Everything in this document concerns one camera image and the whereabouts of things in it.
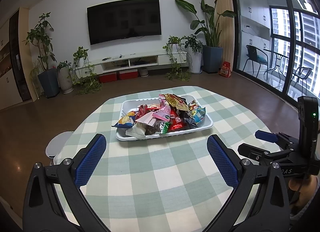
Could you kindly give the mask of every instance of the television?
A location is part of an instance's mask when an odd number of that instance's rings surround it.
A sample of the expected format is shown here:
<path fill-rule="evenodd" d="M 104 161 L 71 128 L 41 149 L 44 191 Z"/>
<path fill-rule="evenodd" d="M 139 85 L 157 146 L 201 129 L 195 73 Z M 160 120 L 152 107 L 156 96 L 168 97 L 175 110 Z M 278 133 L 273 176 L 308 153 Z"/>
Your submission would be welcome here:
<path fill-rule="evenodd" d="M 120 0 L 87 8 L 90 44 L 161 35 L 159 0 Z"/>

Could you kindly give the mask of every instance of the brown floor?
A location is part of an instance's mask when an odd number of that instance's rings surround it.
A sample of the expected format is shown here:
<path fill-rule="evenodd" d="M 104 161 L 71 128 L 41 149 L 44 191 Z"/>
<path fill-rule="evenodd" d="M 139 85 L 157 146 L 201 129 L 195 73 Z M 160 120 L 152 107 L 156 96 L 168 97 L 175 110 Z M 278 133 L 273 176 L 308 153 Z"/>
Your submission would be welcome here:
<path fill-rule="evenodd" d="M 272 132 L 299 135 L 297 112 L 275 95 L 253 82 L 232 74 L 227 79 L 217 74 L 192 75 L 189 82 L 170 81 L 163 75 L 105 83 L 94 94 L 59 94 L 34 103 L 0 111 L 0 196 L 22 216 L 23 199 L 33 164 L 49 164 L 45 148 L 61 132 L 75 130 L 109 98 L 178 86 L 199 86 L 250 109 Z"/>

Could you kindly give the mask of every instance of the white stool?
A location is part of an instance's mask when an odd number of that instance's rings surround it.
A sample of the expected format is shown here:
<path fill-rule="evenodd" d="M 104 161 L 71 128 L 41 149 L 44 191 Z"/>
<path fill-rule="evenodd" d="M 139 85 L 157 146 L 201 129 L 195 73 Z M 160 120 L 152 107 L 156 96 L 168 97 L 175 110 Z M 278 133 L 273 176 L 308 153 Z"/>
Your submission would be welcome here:
<path fill-rule="evenodd" d="M 51 160 L 50 165 L 51 163 L 53 163 L 53 158 L 60 153 L 65 143 L 67 142 L 67 140 L 70 138 L 72 134 L 73 134 L 73 131 L 63 132 L 61 134 L 58 134 L 49 142 L 49 144 L 47 145 L 47 148 L 45 149 L 45 154 Z"/>

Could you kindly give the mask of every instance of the blue plant pot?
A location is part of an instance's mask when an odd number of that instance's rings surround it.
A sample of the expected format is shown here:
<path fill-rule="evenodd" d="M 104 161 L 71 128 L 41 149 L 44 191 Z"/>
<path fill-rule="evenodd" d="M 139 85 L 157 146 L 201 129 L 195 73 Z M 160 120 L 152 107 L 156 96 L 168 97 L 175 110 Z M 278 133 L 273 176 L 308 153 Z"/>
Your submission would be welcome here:
<path fill-rule="evenodd" d="M 47 98 L 53 98 L 60 93 L 56 69 L 44 71 L 38 75 L 38 78 Z"/>
<path fill-rule="evenodd" d="M 207 73 L 218 73 L 221 60 L 222 60 L 223 48 L 221 47 L 209 47 L 203 46 L 203 67 Z"/>

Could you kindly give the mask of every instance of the white tray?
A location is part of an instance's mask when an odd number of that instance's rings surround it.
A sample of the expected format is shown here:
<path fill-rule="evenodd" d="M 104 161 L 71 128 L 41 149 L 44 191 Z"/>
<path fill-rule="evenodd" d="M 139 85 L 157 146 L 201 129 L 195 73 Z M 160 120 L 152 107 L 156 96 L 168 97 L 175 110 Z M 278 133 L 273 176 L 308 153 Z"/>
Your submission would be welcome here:
<path fill-rule="evenodd" d="M 187 100 L 188 104 L 193 100 L 197 101 L 191 95 L 182 95 L 180 97 L 185 98 Z M 138 107 L 140 105 L 143 105 L 143 104 L 159 104 L 159 99 L 158 98 L 151 98 L 151 99 L 140 99 L 140 100 L 126 100 L 125 102 L 122 103 L 119 119 L 124 117 L 130 111 L 137 111 Z M 179 135 L 179 134 L 187 134 L 187 133 L 191 133 L 191 132 L 196 132 L 196 131 L 209 129 L 212 126 L 213 126 L 213 121 L 208 116 L 208 114 L 206 114 L 204 119 L 198 124 L 197 128 L 188 129 L 188 130 L 181 130 L 181 131 L 174 131 L 174 132 L 170 132 L 170 133 L 166 133 L 166 134 L 146 135 L 146 139 L 166 137 L 166 136 Z M 117 128 L 117 132 L 116 132 L 117 139 L 119 139 L 121 141 L 135 141 L 135 140 L 138 140 L 135 137 L 126 135 L 125 134 L 126 130 L 127 129 L 124 129 L 124 128 Z"/>

